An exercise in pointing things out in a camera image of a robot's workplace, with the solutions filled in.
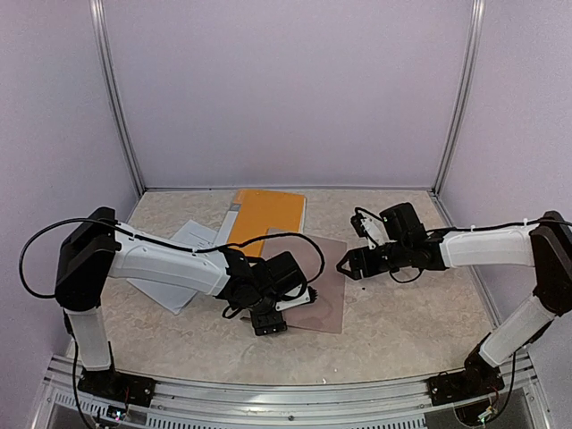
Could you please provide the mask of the orange file folder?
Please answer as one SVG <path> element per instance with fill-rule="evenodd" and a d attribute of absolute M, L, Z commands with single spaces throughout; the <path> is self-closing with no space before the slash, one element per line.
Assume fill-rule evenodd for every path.
<path fill-rule="evenodd" d="M 302 232 L 307 199 L 296 193 L 239 189 L 215 236 L 214 245 L 241 243 L 270 230 Z"/>

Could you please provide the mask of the remaining white paper stack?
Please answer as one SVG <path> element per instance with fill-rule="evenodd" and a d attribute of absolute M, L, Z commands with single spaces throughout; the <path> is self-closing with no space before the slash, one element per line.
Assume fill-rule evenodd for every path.
<path fill-rule="evenodd" d="M 189 220 L 174 233 L 172 241 L 187 247 L 204 249 L 214 244 L 216 235 L 215 230 Z M 200 286 L 200 281 L 206 278 L 198 269 L 202 265 L 192 257 L 191 265 L 186 266 L 183 264 L 183 257 L 176 257 L 174 262 L 160 268 L 152 278 L 128 278 L 127 281 L 160 306 L 178 315 L 198 293 L 194 286 Z"/>

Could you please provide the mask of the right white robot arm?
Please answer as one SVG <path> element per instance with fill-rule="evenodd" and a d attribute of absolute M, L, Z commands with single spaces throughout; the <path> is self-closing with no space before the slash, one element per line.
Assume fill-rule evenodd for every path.
<path fill-rule="evenodd" d="M 533 220 L 428 230 L 414 206 L 403 202 L 375 217 L 385 229 L 384 243 L 372 237 L 368 217 L 356 208 L 351 223 L 368 243 L 349 250 L 336 266 L 353 281 L 395 276 L 405 268 L 425 273 L 507 266 L 534 274 L 529 295 L 465 359 L 457 378 L 465 396 L 474 397 L 492 384 L 501 364 L 571 310 L 571 223 L 557 211 Z"/>

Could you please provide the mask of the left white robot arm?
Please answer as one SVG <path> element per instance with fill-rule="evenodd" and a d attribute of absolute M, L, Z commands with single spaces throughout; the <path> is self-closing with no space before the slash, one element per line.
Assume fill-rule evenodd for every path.
<path fill-rule="evenodd" d="M 193 290 L 227 302 L 223 315 L 248 311 L 256 335 L 284 332 L 282 312 L 315 298 L 290 252 L 264 260 L 236 245 L 185 247 L 120 223 L 110 207 L 100 207 L 60 247 L 55 299 L 67 315 L 91 384 L 108 398 L 125 388 L 114 369 L 101 294 L 107 278 L 135 279 Z"/>

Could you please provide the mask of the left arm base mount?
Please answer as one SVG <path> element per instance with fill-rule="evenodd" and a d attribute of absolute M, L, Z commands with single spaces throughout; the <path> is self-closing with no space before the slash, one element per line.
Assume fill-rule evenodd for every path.
<path fill-rule="evenodd" d="M 106 400 L 149 408 L 154 397 L 156 380 L 126 374 L 114 369 L 105 371 L 83 370 L 78 382 L 81 392 Z"/>

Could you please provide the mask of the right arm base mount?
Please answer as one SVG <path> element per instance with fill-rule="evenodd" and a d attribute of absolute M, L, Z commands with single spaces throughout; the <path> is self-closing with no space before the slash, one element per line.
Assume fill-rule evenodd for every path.
<path fill-rule="evenodd" d="M 499 375 L 483 379 L 461 371 L 430 377 L 426 386 L 432 405 L 440 406 L 502 391 L 505 383 Z"/>

